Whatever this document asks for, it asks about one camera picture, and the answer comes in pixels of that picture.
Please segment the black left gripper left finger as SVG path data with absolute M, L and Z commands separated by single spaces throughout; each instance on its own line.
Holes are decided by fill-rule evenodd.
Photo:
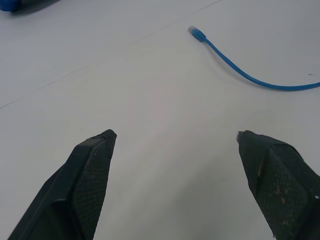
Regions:
M 108 129 L 75 146 L 43 184 L 11 240 L 92 240 L 104 204 L 116 133 Z

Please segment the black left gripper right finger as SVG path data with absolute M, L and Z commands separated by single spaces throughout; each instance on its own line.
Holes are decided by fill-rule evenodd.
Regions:
M 320 238 L 320 177 L 290 144 L 240 131 L 239 155 L 249 189 L 277 240 Z

